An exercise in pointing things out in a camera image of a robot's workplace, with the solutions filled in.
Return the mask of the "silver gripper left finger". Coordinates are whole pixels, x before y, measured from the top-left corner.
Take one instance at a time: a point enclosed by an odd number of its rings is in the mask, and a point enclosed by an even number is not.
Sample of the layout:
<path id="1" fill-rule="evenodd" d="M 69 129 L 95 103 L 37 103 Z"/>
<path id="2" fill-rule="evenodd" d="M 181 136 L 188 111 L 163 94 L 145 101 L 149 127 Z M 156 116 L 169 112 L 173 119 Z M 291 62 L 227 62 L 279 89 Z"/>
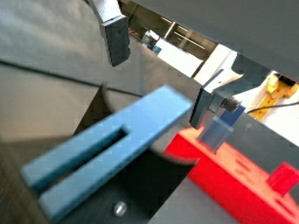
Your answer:
<path id="1" fill-rule="evenodd" d="M 120 11 L 117 0 L 87 0 L 97 18 L 107 54 L 112 67 L 129 57 L 128 19 Z"/>

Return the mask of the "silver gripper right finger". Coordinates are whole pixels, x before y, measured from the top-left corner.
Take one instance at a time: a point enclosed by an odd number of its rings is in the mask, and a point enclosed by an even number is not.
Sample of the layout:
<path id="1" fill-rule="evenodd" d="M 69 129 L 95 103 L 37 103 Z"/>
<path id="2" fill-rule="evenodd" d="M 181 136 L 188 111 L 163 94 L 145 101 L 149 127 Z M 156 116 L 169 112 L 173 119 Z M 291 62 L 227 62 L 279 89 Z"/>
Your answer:
<path id="1" fill-rule="evenodd" d="M 217 109 L 228 103 L 227 110 L 235 112 L 240 103 L 232 99 L 232 96 L 256 88 L 271 72 L 269 68 L 260 65 L 241 54 L 237 54 L 229 69 L 233 73 L 240 75 L 237 79 L 208 90 L 208 85 L 223 74 L 223 71 L 219 70 L 200 87 L 189 120 L 191 126 L 195 129 L 200 127 L 208 108 Z"/>

